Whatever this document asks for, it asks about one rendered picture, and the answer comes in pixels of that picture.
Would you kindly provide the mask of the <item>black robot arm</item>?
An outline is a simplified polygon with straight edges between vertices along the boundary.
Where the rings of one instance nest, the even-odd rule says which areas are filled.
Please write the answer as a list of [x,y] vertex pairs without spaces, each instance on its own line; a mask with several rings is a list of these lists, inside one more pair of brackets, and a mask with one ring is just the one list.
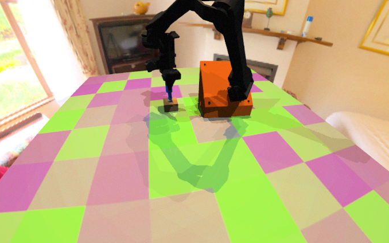
[[[212,6],[202,1],[214,1]],[[246,64],[242,22],[245,0],[176,0],[165,11],[161,11],[146,26],[142,35],[142,45],[162,52],[174,51],[174,39],[180,36],[172,31],[165,33],[169,26],[188,11],[194,11],[203,20],[214,24],[224,36],[231,73],[228,76],[228,96],[230,102],[243,101],[249,96],[254,83],[251,69]],[[146,70],[163,70],[161,56],[145,61]]]

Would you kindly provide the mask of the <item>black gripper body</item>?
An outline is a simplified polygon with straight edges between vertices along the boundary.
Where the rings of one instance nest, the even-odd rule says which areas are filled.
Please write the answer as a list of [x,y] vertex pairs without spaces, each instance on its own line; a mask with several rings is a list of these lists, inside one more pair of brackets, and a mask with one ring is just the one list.
[[174,81],[174,80],[180,80],[181,79],[181,73],[176,68],[175,64],[175,51],[172,52],[159,52],[159,56],[162,58],[162,64],[163,64],[163,72],[162,72],[162,78],[163,81]]

